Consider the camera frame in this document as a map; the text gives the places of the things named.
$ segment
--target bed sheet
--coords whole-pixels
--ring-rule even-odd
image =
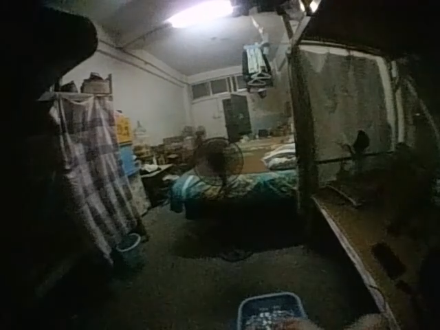
[[[258,203],[296,197],[297,170],[247,173],[239,175],[228,188],[210,186],[195,175],[194,170],[184,173],[170,192],[170,208],[182,212],[190,204],[192,208],[201,202]]]

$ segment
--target yellow box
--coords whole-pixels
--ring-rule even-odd
[[[121,113],[115,113],[116,136],[119,143],[127,143],[133,141],[131,133],[130,119]]]

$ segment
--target concrete floor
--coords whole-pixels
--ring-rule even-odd
[[[146,266],[113,280],[82,329],[233,329],[244,298],[282,291],[298,294],[309,318],[325,329],[342,329],[375,311],[343,256],[329,258],[299,245],[229,263],[188,252],[188,244],[196,250],[188,242],[198,225],[167,207],[150,212],[145,224],[151,234],[143,245]]]
[[[328,330],[376,311],[324,221],[320,232],[327,230],[330,238],[324,253],[297,239],[287,242],[291,230],[263,228],[260,241],[284,237],[283,244],[260,245],[260,252],[236,263],[216,257],[218,230],[204,222],[187,221],[167,206],[149,212],[144,222],[151,239],[142,245],[142,270],[115,274],[94,264],[78,266],[23,328],[231,330],[243,299],[283,291],[298,294],[309,318]]]

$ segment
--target fan grille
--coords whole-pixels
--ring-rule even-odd
[[[204,141],[195,151],[195,173],[211,186],[231,184],[243,170],[243,154],[223,137]]]

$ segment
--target window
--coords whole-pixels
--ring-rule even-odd
[[[207,82],[192,85],[191,89],[192,89],[192,99],[193,100],[195,100],[197,98],[204,98],[205,96],[210,95],[209,84]]]
[[[230,79],[230,81],[232,81],[232,89],[231,89],[231,91],[237,91],[237,82],[235,80],[235,77],[232,76],[232,77],[229,77],[229,79]]]
[[[226,79],[218,79],[218,80],[212,80],[211,81],[211,90],[212,94],[220,94],[220,93],[227,93],[228,92],[228,84],[226,82]]]
[[[246,89],[246,82],[245,82],[245,80],[243,79],[243,76],[236,76],[235,77],[236,78],[236,84],[237,84],[237,89],[238,90],[240,90],[240,89]]]
[[[232,88],[232,77],[227,77],[226,79],[228,80],[228,89],[229,89],[229,91],[235,91]]]

